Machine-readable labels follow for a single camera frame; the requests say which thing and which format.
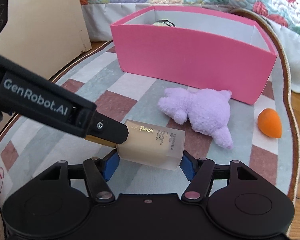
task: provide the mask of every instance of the striped rug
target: striped rug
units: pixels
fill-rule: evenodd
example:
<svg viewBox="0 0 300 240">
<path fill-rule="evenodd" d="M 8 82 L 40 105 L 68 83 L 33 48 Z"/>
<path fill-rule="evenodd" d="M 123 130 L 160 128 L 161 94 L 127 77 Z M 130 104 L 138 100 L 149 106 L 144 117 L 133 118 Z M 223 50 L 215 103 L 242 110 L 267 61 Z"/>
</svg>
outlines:
<svg viewBox="0 0 300 240">
<path fill-rule="evenodd" d="M 269 182 L 295 198 L 299 166 L 297 127 L 291 122 L 293 113 L 285 103 L 287 64 L 278 57 L 266 87 L 253 106 L 230 100 L 228 124 L 234 148 L 222 149 L 209 136 L 192 131 L 189 122 L 180 126 L 157 107 L 166 87 L 191 87 L 155 78 L 124 73 L 119 67 L 115 46 L 105 43 L 99 49 L 67 68 L 54 81 L 65 89 L 97 104 L 97 110 L 119 122 L 132 119 L 186 131 L 185 150 L 195 158 L 207 157 L 217 164 L 240 160 Z M 275 109 L 282 121 L 282 138 L 263 135 L 256 126 L 258 114 L 265 108 Z M 23 116 L 17 116 L 0 136 L 0 204 L 59 160 L 82 163 L 92 156 L 104 157 L 112 149 L 47 127 Z M 82 181 L 72 186 L 85 192 Z M 189 182 L 181 169 L 167 171 L 121 160 L 109 186 L 119 193 L 178 193 Z M 224 187 L 226 181 L 215 181 L 212 191 Z"/>
</svg>

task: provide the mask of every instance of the pink cardboard box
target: pink cardboard box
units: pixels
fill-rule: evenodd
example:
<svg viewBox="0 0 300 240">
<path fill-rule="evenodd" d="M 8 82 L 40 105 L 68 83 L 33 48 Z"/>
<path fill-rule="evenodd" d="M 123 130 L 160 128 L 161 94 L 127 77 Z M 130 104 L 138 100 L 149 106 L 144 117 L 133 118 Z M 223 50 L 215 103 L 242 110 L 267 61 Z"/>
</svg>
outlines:
<svg viewBox="0 0 300 240">
<path fill-rule="evenodd" d="M 154 26 L 167 19 L 176 27 Z M 253 20 L 188 6 L 151 6 L 111 25 L 120 68 L 254 104 L 277 58 Z"/>
</svg>

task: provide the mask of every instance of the white bed skirt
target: white bed skirt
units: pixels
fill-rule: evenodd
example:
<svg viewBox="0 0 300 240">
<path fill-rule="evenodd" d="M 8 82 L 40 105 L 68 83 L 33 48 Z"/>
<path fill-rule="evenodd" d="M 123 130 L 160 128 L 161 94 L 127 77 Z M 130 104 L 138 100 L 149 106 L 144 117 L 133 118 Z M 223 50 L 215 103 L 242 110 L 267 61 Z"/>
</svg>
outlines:
<svg viewBox="0 0 300 240">
<path fill-rule="evenodd" d="M 146 4 L 146 3 L 104 3 L 88 4 L 82 6 L 83 17 L 86 21 L 91 41 L 111 41 L 112 35 L 110 24 L 133 12 L 152 5 L 169 6 L 169 4 Z M 201 6 L 204 8 L 228 12 L 233 7 L 218 5 L 179 5 Z M 288 57 L 291 71 L 291 89 L 300 93 L 300 35 L 266 19 L 278 35 Z"/>
</svg>

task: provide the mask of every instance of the stuffed animal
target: stuffed animal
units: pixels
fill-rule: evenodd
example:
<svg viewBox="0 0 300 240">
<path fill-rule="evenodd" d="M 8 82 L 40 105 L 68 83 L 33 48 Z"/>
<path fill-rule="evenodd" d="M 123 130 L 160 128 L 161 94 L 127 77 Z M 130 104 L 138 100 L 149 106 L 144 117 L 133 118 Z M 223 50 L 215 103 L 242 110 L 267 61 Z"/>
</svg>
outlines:
<svg viewBox="0 0 300 240">
<path fill-rule="evenodd" d="M 158 106 L 177 124 L 182 125 L 189 119 L 194 131 L 212 136 L 215 143 L 223 148 L 233 147 L 227 127 L 231 91 L 201 89 L 190 92 L 183 88 L 166 88 L 164 94 L 166 97 L 159 99 Z"/>
</svg>

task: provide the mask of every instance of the screw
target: screw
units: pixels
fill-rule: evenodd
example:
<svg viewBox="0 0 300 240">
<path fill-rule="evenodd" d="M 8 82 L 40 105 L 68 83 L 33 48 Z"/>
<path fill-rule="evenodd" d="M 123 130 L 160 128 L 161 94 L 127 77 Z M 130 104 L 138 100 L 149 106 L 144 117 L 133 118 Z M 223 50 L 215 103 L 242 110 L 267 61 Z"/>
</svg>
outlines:
<svg viewBox="0 0 300 240">
<path fill-rule="evenodd" d="M 99 130 L 101 130 L 101 129 L 103 128 L 103 123 L 102 123 L 102 122 L 98 122 L 98 123 L 97 123 L 97 128 L 98 128 Z"/>
<path fill-rule="evenodd" d="M 196 191 L 188 191 L 185 193 L 185 197 L 187 199 L 198 199 L 200 197 L 200 193 Z"/>
<path fill-rule="evenodd" d="M 101 191 L 97 194 L 97 199 L 101 199 L 101 200 L 107 200 L 112 198 L 112 193 L 109 191 Z"/>
</svg>

